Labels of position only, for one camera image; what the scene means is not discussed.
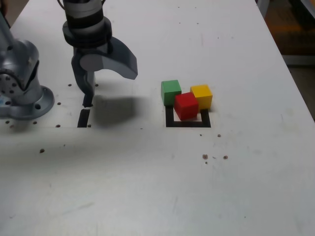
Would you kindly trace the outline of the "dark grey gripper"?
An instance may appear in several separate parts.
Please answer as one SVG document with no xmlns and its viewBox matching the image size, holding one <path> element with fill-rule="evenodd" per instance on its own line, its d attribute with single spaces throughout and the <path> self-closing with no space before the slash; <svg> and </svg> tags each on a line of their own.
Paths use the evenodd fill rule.
<svg viewBox="0 0 315 236">
<path fill-rule="evenodd" d="M 79 89 L 88 97 L 95 94 L 96 71 L 112 70 L 131 80 L 138 75 L 136 56 L 127 45 L 114 37 L 99 47 L 74 47 L 71 64 Z"/>
</svg>

